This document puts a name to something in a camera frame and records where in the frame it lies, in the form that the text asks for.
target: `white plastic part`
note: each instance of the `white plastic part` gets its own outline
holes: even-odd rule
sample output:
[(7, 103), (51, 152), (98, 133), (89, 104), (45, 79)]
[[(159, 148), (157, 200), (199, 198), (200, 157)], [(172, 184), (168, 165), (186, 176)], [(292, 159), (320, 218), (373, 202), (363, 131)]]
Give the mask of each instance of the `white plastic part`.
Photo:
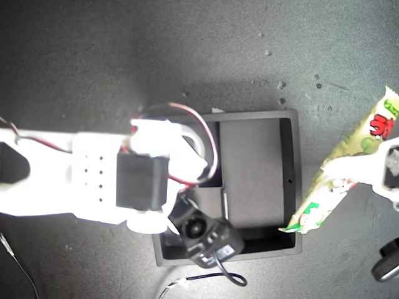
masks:
[(393, 202), (399, 202), (399, 189), (384, 186), (386, 158), (390, 148), (399, 146), (399, 137), (384, 141), (374, 154), (337, 158), (323, 168), (330, 178), (353, 179), (372, 185), (373, 191)]
[[(132, 148), (151, 156), (170, 155), (170, 170), (176, 176), (196, 179), (206, 161), (181, 137), (181, 126), (163, 122), (140, 123)], [(14, 216), (73, 213), (76, 217), (109, 224), (127, 221), (129, 229), (143, 234), (162, 233), (182, 185), (169, 179), (162, 211), (136, 211), (116, 206), (116, 161), (122, 141), (130, 136), (100, 133), (20, 131), (22, 136), (46, 140), (73, 154), (56, 151), (32, 140), (15, 142), (11, 130), (0, 129), (0, 142), (25, 157), (27, 178), (15, 184), (0, 183), (0, 212)]]
[(202, 174), (207, 163), (181, 137), (187, 132), (182, 125), (168, 120), (141, 119), (134, 119), (131, 124), (137, 127), (130, 140), (134, 152), (150, 156), (169, 155), (169, 173), (177, 178), (190, 181)]
[(205, 145), (202, 139), (198, 136), (198, 134), (192, 128), (185, 125), (181, 125), (180, 134), (184, 137), (193, 140), (194, 149), (197, 152), (198, 156), (205, 159)]

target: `black box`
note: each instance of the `black box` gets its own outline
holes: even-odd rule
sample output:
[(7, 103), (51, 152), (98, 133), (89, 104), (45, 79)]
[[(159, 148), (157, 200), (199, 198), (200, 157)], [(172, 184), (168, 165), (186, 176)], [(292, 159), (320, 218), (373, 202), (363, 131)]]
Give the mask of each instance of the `black box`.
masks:
[[(299, 129), (295, 110), (205, 115), (218, 145), (220, 161), (214, 179), (196, 188), (199, 208), (211, 217), (226, 215), (240, 230), (243, 252), (231, 260), (299, 254), (302, 236), (278, 231), (302, 201)], [(201, 128), (185, 117), (170, 118)], [(206, 160), (212, 159), (207, 150)], [(170, 231), (154, 235), (158, 266), (189, 265)]]
[(117, 158), (117, 207), (158, 211), (166, 203), (167, 157), (119, 153)]

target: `cable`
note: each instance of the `cable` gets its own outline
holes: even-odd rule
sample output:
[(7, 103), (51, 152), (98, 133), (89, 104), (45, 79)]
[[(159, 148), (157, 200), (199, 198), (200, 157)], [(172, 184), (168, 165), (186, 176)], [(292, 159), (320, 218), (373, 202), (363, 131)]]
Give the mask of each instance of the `cable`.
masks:
[(39, 138), (36, 138), (36, 137), (30, 137), (30, 136), (21, 136), (19, 134), (19, 131), (18, 131), (16, 125), (14, 123), (12, 123), (11, 121), (5, 120), (3, 117), (0, 117), (0, 121), (5, 123), (7, 126), (9, 126), (10, 129), (15, 133), (15, 135), (17, 137), (16, 143), (18, 142), (18, 140), (21, 140), (21, 139), (32, 140), (32, 141), (35, 141), (37, 143), (40, 143), (41, 145), (47, 146), (48, 148), (51, 148), (53, 150), (61, 151), (63, 153), (67, 153), (67, 154), (72, 154), (71, 151), (67, 151), (66, 149), (62, 149), (59, 146), (53, 145), (52, 143), (50, 143), (50, 142), (48, 142), (46, 140), (42, 140), (42, 139), (39, 139)]
[(200, 184), (203, 184), (203, 183), (209, 181), (214, 176), (214, 174), (216, 172), (216, 168), (218, 167), (218, 151), (216, 149), (216, 143), (214, 142), (214, 138), (213, 138), (213, 135), (212, 135), (212, 132), (211, 132), (209, 126), (206, 124), (206, 122), (204, 121), (202, 116), (197, 111), (195, 111), (194, 109), (192, 109), (186, 105), (182, 105), (179, 103), (167, 103), (167, 104), (150, 106), (148, 108), (145, 108), (144, 112), (147, 112), (149, 110), (158, 109), (158, 108), (164, 108), (165, 106), (170, 107), (175, 110), (183, 111), (183, 112), (191, 115), (194, 119), (196, 119), (200, 123), (200, 125), (203, 127), (205, 133), (208, 135), (209, 142), (211, 143), (212, 154), (213, 154), (212, 165), (209, 168), (209, 171), (204, 178), (197, 179), (195, 181), (187, 181), (185, 179), (176, 178), (175, 176), (171, 176), (171, 175), (169, 175), (169, 178), (174, 181), (177, 181), (181, 184), (187, 184), (190, 186), (200, 185)]
[(224, 274), (224, 276), (226, 276), (231, 282), (233, 282), (235, 285), (238, 285), (239, 287), (245, 287), (248, 282), (244, 277), (239, 277), (242, 282), (239, 282), (238, 280), (234, 279), (234, 276), (231, 275), (229, 272), (227, 272), (226, 268), (224, 267), (224, 265), (220, 262), (218, 255), (216, 254), (216, 252), (214, 252), (212, 254), (214, 260), (216, 261), (216, 264), (218, 265), (220, 271), (222, 271), (222, 273)]
[(7, 242), (6, 238), (3, 236), (2, 233), (0, 233), (0, 242), (3, 244), (4, 248), (7, 250), (7, 252), (9, 253), (9, 255), (11, 255), (11, 257), (15, 260), (15, 262), (17, 263), (18, 267), (22, 270), (22, 272), (24, 273), (24, 275), (26, 276), (26, 278), (29, 280), (29, 282), (32, 285), (33, 291), (35, 293), (35, 298), (39, 299), (39, 293), (37, 292), (36, 286), (32, 280), (32, 278), (28, 275), (28, 273), (26, 273), (24, 267), (18, 262), (14, 251), (12, 250), (10, 244)]
[(33, 291), (35, 292), (35, 297), (36, 299), (39, 299), (39, 293), (37, 292), (36, 286), (34, 284), (34, 282), (32, 281), (31, 277), (26, 273), (25, 269), (21, 266), (21, 264), (18, 262), (17, 258), (14, 257), (15, 262), (17, 263), (17, 265), (19, 266), (19, 268), (22, 270), (22, 272), (24, 272), (26, 278), (29, 280), (29, 282), (31, 283), (31, 286), (33, 288)]
[[(241, 279), (243, 282), (245, 282), (245, 285), (247, 283), (247, 280), (240, 274), (236, 273), (228, 273), (232, 277), (236, 277)], [(204, 279), (204, 278), (210, 278), (210, 277), (218, 277), (218, 276), (225, 276), (224, 273), (210, 273), (210, 274), (204, 274), (204, 275), (198, 275), (198, 276), (191, 276), (191, 277), (186, 277), (182, 279), (175, 280), (174, 282), (170, 283), (166, 288), (163, 289), (161, 295), (158, 297), (158, 299), (162, 299), (166, 293), (168, 292), (169, 289), (177, 286), (177, 284), (181, 283), (188, 283), (189, 281), (192, 280), (199, 280), (199, 279)]]

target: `black plastic container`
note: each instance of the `black plastic container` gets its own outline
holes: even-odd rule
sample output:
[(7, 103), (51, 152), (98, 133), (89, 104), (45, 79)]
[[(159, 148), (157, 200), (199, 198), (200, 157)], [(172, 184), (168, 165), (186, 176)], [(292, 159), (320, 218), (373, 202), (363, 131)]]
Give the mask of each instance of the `black plastic container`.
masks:
[[(279, 232), (302, 200), (299, 129), (295, 110), (205, 115), (220, 154), (214, 179), (196, 188), (199, 208), (211, 217), (225, 217), (245, 242), (231, 260), (299, 254), (302, 236)], [(199, 127), (187, 118), (172, 118)], [(207, 151), (206, 159), (212, 158)], [(154, 235), (158, 266), (189, 265), (170, 231)]]

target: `snack package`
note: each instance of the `snack package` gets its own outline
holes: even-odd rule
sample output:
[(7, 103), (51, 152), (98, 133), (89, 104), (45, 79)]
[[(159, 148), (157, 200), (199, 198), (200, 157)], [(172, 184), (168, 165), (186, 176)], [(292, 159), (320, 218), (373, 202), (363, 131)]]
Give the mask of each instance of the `snack package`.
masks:
[(324, 165), (336, 158), (373, 154), (380, 143), (386, 140), (399, 115), (399, 96), (385, 87), (384, 97), (362, 120), (355, 131), (341, 141), (324, 160), (317, 172), (300, 208), (292, 215), (282, 232), (300, 232), (320, 227), (325, 218), (335, 209), (357, 182), (349, 179), (332, 179), (323, 172)]

